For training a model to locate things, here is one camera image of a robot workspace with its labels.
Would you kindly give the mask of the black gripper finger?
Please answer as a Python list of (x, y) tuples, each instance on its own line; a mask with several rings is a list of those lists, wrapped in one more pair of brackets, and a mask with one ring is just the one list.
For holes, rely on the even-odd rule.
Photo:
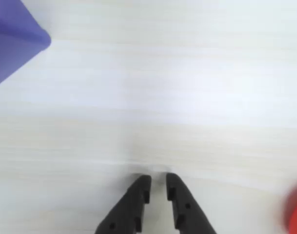
[(142, 232), (144, 207), (150, 202), (152, 178), (141, 175), (97, 226), (97, 234), (137, 234)]
[(166, 174), (167, 199), (172, 202), (175, 229), (181, 234), (216, 234), (187, 185), (175, 173)]

